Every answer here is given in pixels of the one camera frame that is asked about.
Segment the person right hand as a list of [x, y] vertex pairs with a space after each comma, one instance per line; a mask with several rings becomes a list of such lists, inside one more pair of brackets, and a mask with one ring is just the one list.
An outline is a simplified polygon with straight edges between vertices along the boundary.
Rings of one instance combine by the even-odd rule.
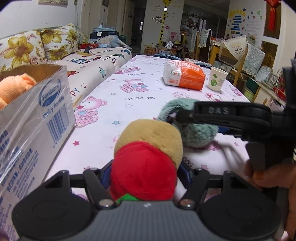
[[254, 171], [250, 161], [247, 161], [244, 169], [248, 182], [256, 188], [287, 188], [289, 212], [285, 231], [289, 238], [295, 236], [295, 163], [275, 165], [264, 171]]

